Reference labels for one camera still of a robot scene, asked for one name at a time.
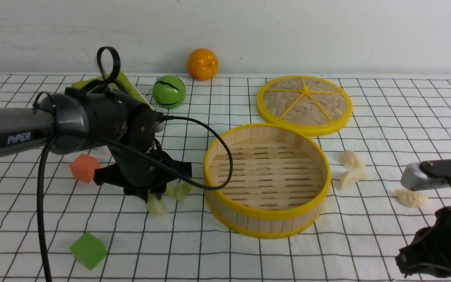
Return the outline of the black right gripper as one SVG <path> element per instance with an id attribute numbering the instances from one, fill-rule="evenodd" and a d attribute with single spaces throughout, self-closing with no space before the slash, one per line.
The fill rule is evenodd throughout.
<path id="1" fill-rule="evenodd" d="M 404 276 L 451 277 L 451 206 L 437 210 L 435 217 L 433 226 L 419 229 L 413 241 L 399 250 L 395 262 Z"/>

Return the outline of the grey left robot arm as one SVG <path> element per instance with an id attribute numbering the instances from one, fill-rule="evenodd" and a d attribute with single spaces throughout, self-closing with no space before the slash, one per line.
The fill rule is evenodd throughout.
<path id="1" fill-rule="evenodd" d="M 43 95 L 31 108 L 0 108 L 0 157 L 43 146 L 59 133 L 50 151 L 68 155 L 105 146 L 103 142 L 63 132 L 79 131 L 118 141 L 133 150 L 145 152 L 187 178 L 192 165 L 172 159 L 155 138 L 162 114 L 128 94 L 113 91 L 83 93 L 67 88 L 65 94 Z"/>

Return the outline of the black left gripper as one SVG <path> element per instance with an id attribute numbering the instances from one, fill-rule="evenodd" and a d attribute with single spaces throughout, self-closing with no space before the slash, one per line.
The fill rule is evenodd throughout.
<path id="1" fill-rule="evenodd" d="M 177 179 L 175 175 L 158 168 L 152 162 L 134 155 L 132 152 L 116 146 L 107 146 L 107 148 L 115 163 L 95 170 L 93 181 L 99 186 L 111 184 L 122 187 L 125 195 L 133 195 L 147 202 L 149 196 L 161 200 L 167 190 L 168 183 Z M 162 150 L 158 140 L 154 140 L 147 153 L 149 157 L 172 170 L 188 178 L 193 177 L 192 164 L 172 159 Z"/>

